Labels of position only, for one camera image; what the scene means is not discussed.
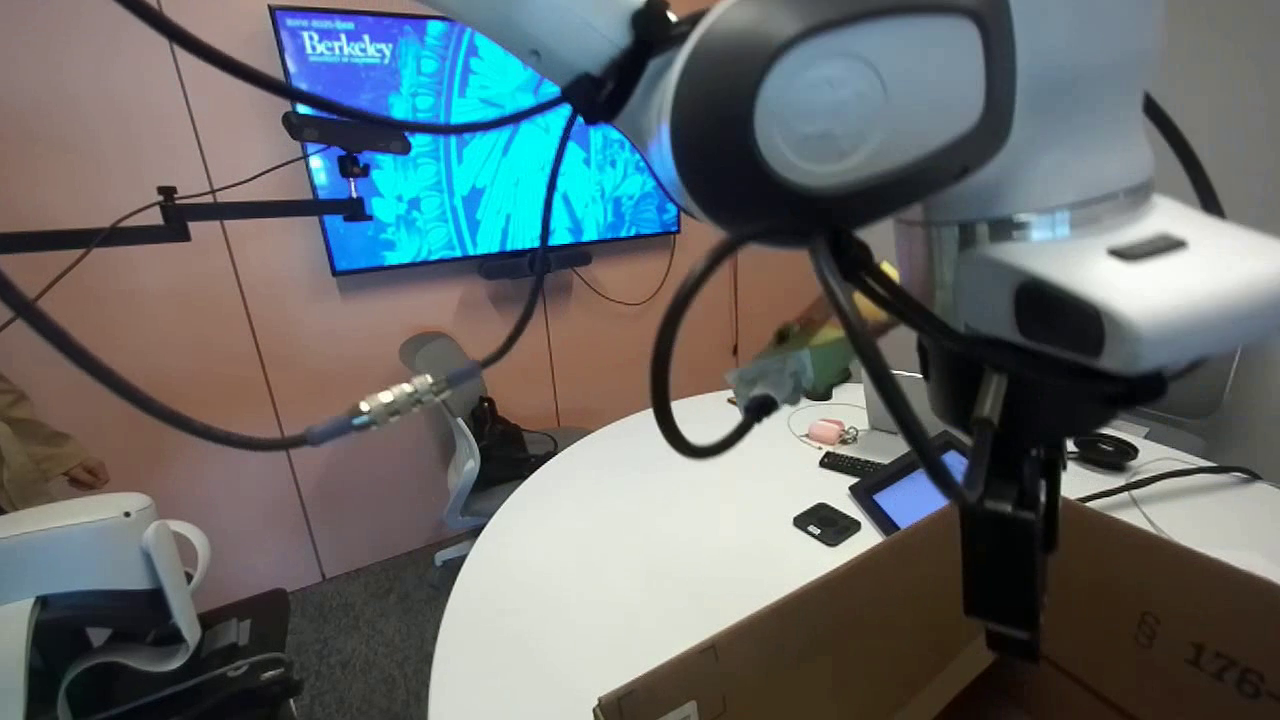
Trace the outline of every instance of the white wall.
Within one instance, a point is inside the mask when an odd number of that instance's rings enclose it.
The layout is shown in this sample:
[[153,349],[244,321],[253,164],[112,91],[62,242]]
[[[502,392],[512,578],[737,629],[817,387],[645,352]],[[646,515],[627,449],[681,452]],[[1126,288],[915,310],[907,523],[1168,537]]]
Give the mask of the white wall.
[[[1230,220],[1280,237],[1280,2],[1168,0],[1168,53],[1156,95],[1185,123]],[[1187,194],[1160,157],[1160,187]],[[1227,403],[1198,425],[1207,452],[1246,459],[1280,481],[1280,338],[1239,361]]]

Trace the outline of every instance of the office chair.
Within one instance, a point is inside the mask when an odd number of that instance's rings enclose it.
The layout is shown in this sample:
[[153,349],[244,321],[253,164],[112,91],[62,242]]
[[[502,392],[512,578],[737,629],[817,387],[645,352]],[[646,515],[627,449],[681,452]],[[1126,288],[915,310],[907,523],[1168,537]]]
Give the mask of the office chair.
[[[450,377],[470,369],[470,356],[446,330],[416,330],[401,344],[401,362],[406,371]],[[435,407],[422,411],[438,452],[446,455],[444,537],[450,537],[450,542],[435,552],[435,568],[463,561],[477,533],[516,490],[516,484],[477,490],[478,442],[469,429],[469,417],[478,400],[483,377],[456,384]]]

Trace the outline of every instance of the wall-mounted screen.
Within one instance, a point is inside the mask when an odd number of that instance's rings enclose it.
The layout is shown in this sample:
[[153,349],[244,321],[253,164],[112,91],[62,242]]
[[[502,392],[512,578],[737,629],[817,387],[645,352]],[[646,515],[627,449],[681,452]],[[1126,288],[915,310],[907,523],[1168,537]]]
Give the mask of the wall-mounted screen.
[[[446,15],[271,7],[282,80],[401,119],[488,119],[554,95],[554,82]],[[365,157],[365,225],[322,215],[336,277],[523,256],[539,242],[542,185],[569,109],[477,134],[406,134],[406,157]],[[318,198],[347,194],[333,152],[306,161]],[[681,232],[640,152],[581,123],[554,193],[552,247]]]

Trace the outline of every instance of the white table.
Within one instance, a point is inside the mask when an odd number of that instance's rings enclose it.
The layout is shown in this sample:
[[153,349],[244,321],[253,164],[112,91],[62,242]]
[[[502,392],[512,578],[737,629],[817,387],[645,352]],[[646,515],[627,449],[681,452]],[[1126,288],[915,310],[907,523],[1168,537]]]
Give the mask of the white table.
[[[730,429],[723,392],[681,400],[681,425]],[[817,468],[797,431],[810,417],[863,425],[859,392],[785,407],[721,459],[677,455],[646,411],[622,417],[542,465],[483,526],[435,635],[433,720],[582,720],[591,703],[749,611],[879,542],[849,474]],[[1194,465],[1143,442],[1134,474]],[[1068,473],[1068,494],[1116,474]],[[829,498],[863,533],[822,549],[791,515]],[[1101,508],[1280,578],[1280,490],[1192,481]]]

